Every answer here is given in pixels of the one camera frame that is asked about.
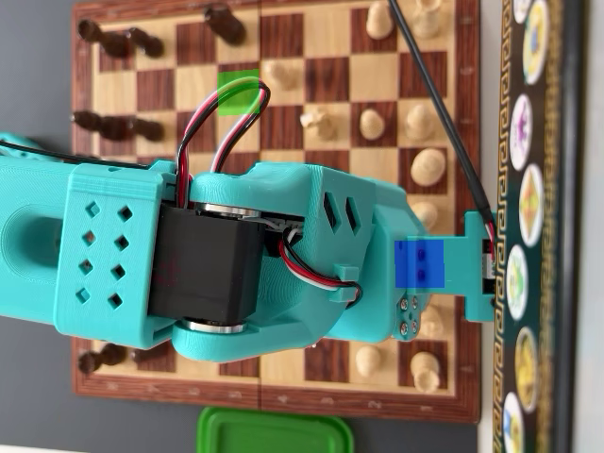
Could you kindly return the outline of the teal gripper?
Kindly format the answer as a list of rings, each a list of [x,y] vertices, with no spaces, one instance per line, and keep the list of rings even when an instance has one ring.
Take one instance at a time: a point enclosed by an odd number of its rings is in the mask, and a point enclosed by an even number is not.
[[[445,287],[445,241],[428,234],[402,188],[383,181],[374,185],[362,297],[337,322],[337,338],[412,341],[430,297]]]

